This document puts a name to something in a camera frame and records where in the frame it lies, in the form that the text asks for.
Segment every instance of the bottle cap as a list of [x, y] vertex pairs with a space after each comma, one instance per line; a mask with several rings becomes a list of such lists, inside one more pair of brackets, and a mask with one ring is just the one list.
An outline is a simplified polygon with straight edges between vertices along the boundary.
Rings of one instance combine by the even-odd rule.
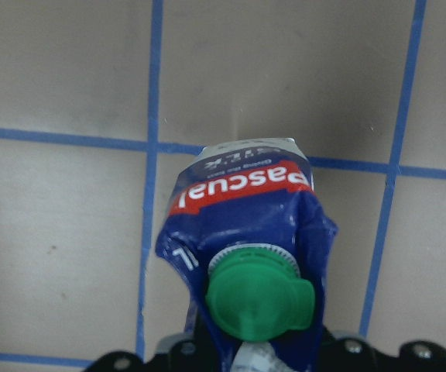
[[263, 342], [289, 329], [309, 328], [314, 288], [278, 253], [242, 248], [214, 266], [206, 294], [211, 317], [225, 332]]

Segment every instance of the brand logo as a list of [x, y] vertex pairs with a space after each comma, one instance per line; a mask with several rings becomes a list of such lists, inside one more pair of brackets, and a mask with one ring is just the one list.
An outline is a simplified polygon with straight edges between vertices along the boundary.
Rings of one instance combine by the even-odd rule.
[[289, 160], [192, 184], [175, 198], [169, 215], [196, 215], [209, 205], [284, 189], [313, 192], [304, 173]]

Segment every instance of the tile floor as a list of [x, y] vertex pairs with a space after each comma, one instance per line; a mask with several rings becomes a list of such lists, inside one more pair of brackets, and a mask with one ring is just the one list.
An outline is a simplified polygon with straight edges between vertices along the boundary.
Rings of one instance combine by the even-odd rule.
[[149, 359], [202, 146], [294, 137], [339, 225], [325, 323], [446, 346], [446, 3], [0, 0], [0, 371]]

